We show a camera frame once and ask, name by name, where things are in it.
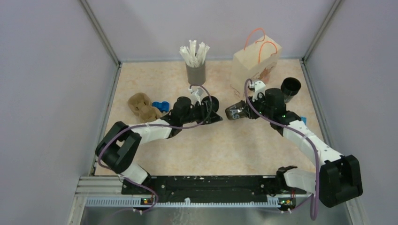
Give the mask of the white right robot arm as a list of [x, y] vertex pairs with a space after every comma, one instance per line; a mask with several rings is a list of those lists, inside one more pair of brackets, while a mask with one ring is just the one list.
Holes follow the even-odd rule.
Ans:
[[281, 193], [293, 188], [305, 190], [315, 200], [332, 208], [363, 194], [360, 163], [353, 155], [345, 156], [318, 138], [295, 112], [286, 109], [283, 93], [271, 88], [254, 100], [246, 97], [254, 118], [261, 117], [282, 137], [294, 143], [315, 165], [315, 173], [289, 169], [275, 180]]

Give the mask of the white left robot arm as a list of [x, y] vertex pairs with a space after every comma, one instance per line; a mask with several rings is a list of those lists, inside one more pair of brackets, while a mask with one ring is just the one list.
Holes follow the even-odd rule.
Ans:
[[95, 154], [105, 167], [132, 181], [133, 188], [144, 194], [151, 186], [150, 174], [133, 161], [140, 144], [172, 138], [188, 123], [199, 126], [222, 121], [218, 109], [219, 100], [214, 96], [206, 96], [194, 104], [188, 97], [179, 97], [172, 110], [155, 121], [131, 126], [116, 122], [96, 147]]

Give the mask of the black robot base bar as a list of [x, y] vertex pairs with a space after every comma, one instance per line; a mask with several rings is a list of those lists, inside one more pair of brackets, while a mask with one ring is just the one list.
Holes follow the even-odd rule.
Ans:
[[304, 190], [283, 187], [274, 176], [153, 176], [138, 187], [123, 182], [123, 195], [158, 195], [159, 203], [264, 203], [276, 195], [305, 194]]

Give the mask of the teddy bear paper bag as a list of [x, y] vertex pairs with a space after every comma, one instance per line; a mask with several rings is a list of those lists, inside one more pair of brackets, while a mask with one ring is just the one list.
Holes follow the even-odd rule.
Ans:
[[250, 78], [268, 83], [276, 67], [282, 47], [268, 37], [262, 28], [251, 31], [243, 49], [233, 55], [229, 89], [233, 98], [244, 98], [244, 83]]

